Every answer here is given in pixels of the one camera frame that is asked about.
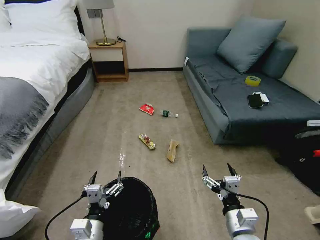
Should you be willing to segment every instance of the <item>water bottle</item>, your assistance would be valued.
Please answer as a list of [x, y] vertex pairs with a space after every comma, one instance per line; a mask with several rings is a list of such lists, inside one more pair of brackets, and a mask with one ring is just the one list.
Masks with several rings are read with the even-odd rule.
[[163, 117], [178, 117], [178, 114], [174, 114], [173, 112], [170, 112], [169, 110], [161, 110], [161, 115]]

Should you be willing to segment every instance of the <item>floor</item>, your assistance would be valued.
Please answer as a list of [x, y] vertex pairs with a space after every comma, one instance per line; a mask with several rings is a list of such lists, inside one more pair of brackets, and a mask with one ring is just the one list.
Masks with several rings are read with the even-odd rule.
[[[149, 116], [139, 107], [151, 103]], [[178, 113], [163, 118], [160, 110]], [[157, 145], [150, 151], [139, 139], [146, 133]], [[166, 159], [170, 139], [181, 142], [176, 160]], [[44, 228], [57, 212], [78, 198], [82, 186], [97, 170], [96, 183], [134, 176], [153, 191], [161, 228], [155, 240], [230, 239], [222, 203], [202, 183], [202, 164], [209, 176], [228, 175], [227, 163], [239, 174], [240, 192], [260, 198], [270, 209], [268, 239], [319, 239], [320, 232], [304, 215], [304, 208], [319, 204], [319, 197], [278, 165], [265, 147], [214, 145], [181, 72], [130, 73], [129, 82], [98, 84], [82, 112], [60, 135], [25, 183], [18, 202], [42, 212], [15, 239], [44, 239]], [[265, 226], [262, 205], [241, 199], [255, 208], [261, 239]], [[86, 215], [87, 201], [55, 220], [51, 239], [73, 239], [69, 227]]]

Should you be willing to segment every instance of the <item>white pillow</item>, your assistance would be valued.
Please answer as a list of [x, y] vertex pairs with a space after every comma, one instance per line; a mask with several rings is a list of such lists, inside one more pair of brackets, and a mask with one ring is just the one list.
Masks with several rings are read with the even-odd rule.
[[0, 189], [0, 238], [9, 237], [24, 227], [40, 209], [6, 201]]
[[8, 11], [4, 7], [4, 0], [0, 0], [0, 32], [7, 32], [10, 29]]
[[51, 0], [43, 3], [11, 3], [12, 31], [47, 32], [81, 39], [74, 13], [76, 0]]

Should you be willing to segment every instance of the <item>green bottle label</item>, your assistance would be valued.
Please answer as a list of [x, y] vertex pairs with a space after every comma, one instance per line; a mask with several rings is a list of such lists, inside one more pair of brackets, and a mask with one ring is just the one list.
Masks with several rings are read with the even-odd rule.
[[169, 116], [169, 111], [168, 110], [163, 110], [162, 116], [168, 117]]

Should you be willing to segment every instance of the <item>sofa armrest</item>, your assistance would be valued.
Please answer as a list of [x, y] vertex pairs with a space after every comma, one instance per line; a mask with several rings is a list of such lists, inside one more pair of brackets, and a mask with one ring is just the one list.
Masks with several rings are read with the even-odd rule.
[[297, 50], [293, 43], [277, 39], [261, 59], [261, 72], [272, 78], [281, 78]]
[[213, 55], [231, 29], [188, 28], [186, 57]]

